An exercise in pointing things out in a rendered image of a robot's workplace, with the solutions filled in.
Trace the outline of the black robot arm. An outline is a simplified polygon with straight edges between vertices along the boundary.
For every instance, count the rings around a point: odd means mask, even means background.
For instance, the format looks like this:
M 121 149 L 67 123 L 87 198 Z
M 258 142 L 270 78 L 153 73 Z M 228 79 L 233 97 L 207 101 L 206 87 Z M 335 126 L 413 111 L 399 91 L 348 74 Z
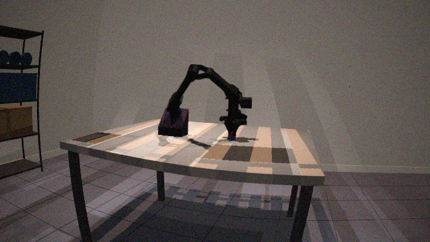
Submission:
M 199 70 L 205 73 L 199 74 Z M 187 75 L 182 82 L 181 86 L 176 92 L 171 95 L 167 105 L 167 111 L 170 113 L 169 117 L 179 118 L 182 110 L 180 104 L 183 101 L 183 94 L 188 88 L 189 84 L 195 80 L 210 79 L 212 80 L 226 95 L 228 100 L 229 108 L 238 108 L 239 104 L 241 108 L 252 108 L 252 97 L 242 97 L 242 93 L 238 87 L 233 84 L 229 84 L 225 79 L 219 76 L 212 68 L 204 65 L 191 64 Z

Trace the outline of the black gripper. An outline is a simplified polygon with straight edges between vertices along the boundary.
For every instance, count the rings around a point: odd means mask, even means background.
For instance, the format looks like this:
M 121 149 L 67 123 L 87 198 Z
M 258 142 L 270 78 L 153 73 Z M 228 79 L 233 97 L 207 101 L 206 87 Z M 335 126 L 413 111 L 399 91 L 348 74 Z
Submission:
M 246 125 L 246 120 L 238 117 L 240 112 L 239 108 L 228 107 L 227 111 L 228 116 L 220 116 L 219 121 L 225 121 L 224 124 L 228 133 L 233 133 L 233 136 L 235 136 L 239 126 Z

